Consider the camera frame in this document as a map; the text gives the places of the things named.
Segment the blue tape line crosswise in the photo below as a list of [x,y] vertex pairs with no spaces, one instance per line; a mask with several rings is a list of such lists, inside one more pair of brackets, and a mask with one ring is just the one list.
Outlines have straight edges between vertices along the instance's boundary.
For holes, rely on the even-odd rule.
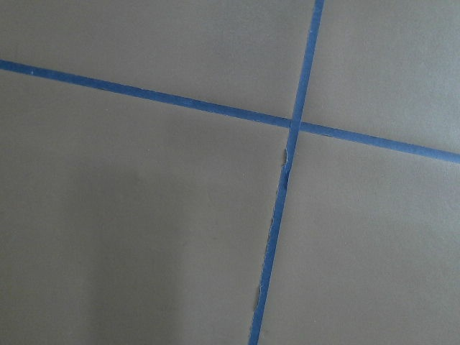
[[272,223],[270,225],[270,230],[267,238],[267,245],[265,248],[262,271],[259,280],[259,294],[252,316],[252,323],[248,339],[249,345],[258,344],[260,332],[262,329],[263,316],[270,288],[272,269],[275,261],[277,241],[280,234],[282,216],[288,194],[288,183],[293,166],[293,160],[295,157],[298,135],[300,133],[300,125],[302,122],[305,99],[308,92],[308,84],[311,76],[311,69],[313,66],[313,59],[315,55],[324,4],[324,1],[316,0],[314,2],[313,12],[311,15],[308,38],[306,40],[305,52],[303,56],[303,64],[295,95],[295,102],[293,105],[293,113],[289,126],[287,143],[285,146],[285,162],[280,173],[275,206],[273,208],[272,214]]

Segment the blue tape line lengthwise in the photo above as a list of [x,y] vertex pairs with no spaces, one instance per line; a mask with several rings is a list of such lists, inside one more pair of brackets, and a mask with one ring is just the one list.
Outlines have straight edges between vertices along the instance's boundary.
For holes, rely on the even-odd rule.
[[[44,78],[48,80],[73,84],[76,86],[82,86],[86,88],[93,88],[101,91],[107,91],[110,93],[131,96],[134,98],[146,99],[149,101],[157,101],[164,104],[171,104],[189,109],[205,111],[208,113],[220,114],[238,119],[245,119],[248,121],[269,124],[276,127],[288,128],[292,122],[290,119],[282,118],[279,116],[273,116],[256,111],[250,111],[231,106],[224,106],[216,103],[200,101],[197,99],[177,96],[169,93],[147,90],[120,83],[114,83],[106,80],[100,80],[97,78],[89,78],[82,75],[75,75],[72,73],[65,73],[57,70],[40,68],[33,65],[25,65],[8,60],[1,61],[1,69],[13,73]],[[317,134],[325,137],[331,137],[334,139],[341,139],[347,142],[365,144],[373,147],[383,148],[386,150],[404,152],[411,155],[427,157],[445,162],[452,162],[456,164],[459,163],[458,153],[449,152],[441,149],[434,149],[431,147],[424,147],[416,144],[409,144],[406,142],[400,142],[381,137],[374,137],[368,134],[350,132],[343,129],[335,129],[333,127],[312,124],[309,122],[301,123],[300,130],[302,132]]]

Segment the brown paper table cover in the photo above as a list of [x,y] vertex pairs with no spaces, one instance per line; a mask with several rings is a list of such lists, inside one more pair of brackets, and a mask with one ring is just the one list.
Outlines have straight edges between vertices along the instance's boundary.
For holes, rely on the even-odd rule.
[[[3,1],[1,61],[292,118],[315,1]],[[324,1],[302,122],[459,154],[459,3]],[[288,128],[1,69],[1,342],[248,344]],[[300,131],[258,344],[457,344],[459,163]]]

